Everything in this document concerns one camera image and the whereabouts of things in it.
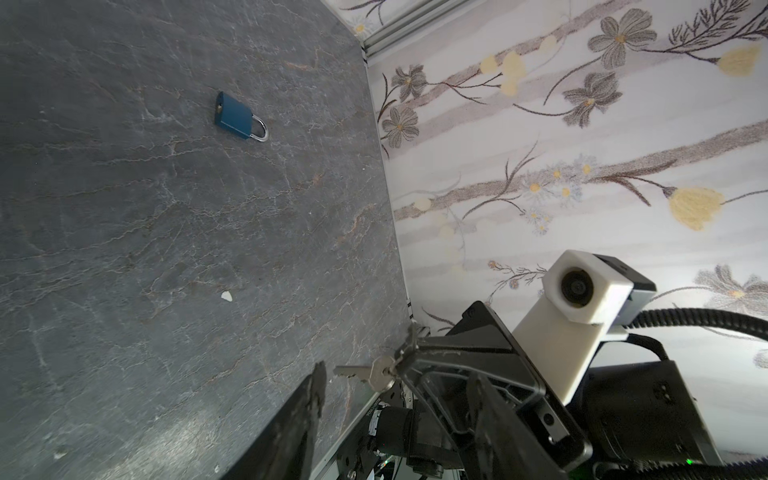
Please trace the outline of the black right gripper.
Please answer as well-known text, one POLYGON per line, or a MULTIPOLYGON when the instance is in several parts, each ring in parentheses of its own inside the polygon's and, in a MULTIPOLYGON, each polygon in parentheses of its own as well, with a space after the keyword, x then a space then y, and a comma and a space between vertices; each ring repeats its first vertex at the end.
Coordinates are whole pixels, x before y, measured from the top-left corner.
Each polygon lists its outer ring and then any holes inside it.
POLYGON ((375 447, 426 477, 566 479, 593 447, 497 314, 472 303, 444 336, 410 337, 394 358, 412 407, 387 404, 375 447))

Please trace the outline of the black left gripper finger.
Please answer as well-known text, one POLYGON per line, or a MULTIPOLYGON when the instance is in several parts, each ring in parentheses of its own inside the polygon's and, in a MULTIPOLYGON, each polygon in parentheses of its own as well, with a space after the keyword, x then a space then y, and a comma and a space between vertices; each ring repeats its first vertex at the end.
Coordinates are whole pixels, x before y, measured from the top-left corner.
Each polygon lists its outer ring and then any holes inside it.
POLYGON ((326 385, 319 362, 223 479, 309 479, 326 385))

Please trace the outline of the brass and silver key bunch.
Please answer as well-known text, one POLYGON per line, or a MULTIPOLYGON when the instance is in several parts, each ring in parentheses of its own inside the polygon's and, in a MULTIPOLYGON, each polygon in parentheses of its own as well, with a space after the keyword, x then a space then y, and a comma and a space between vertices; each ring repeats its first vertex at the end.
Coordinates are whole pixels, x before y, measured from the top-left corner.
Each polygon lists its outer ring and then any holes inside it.
POLYGON ((406 352, 416 347, 422 330, 422 326, 412 324, 405 343, 396 350, 394 355, 377 357, 370 365, 339 365, 333 368, 333 374, 358 379, 374 392, 383 393, 393 387, 398 380, 398 366, 405 359, 406 352))

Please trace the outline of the blue padlock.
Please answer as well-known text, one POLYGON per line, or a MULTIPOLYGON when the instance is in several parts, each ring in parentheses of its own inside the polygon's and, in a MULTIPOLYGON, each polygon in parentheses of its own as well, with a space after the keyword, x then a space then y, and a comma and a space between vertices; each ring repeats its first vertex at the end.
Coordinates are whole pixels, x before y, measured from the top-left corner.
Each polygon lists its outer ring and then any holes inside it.
POLYGON ((220 91, 215 100, 214 124, 240 138, 265 143, 269 139, 266 123, 244 103, 220 91))

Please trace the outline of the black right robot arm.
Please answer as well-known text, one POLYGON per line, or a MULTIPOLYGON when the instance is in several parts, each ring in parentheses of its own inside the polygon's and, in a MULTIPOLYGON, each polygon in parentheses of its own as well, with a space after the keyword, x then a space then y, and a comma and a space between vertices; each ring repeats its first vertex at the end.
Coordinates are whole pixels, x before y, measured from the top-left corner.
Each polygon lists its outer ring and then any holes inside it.
POLYGON ((396 376, 411 408, 376 409, 372 445, 425 478, 763 479, 763 458, 723 461, 677 365, 650 327, 714 327, 759 339, 764 320, 702 308, 640 313, 627 342, 652 362, 589 368, 560 401, 498 316, 473 303, 445 336, 406 344, 396 376))

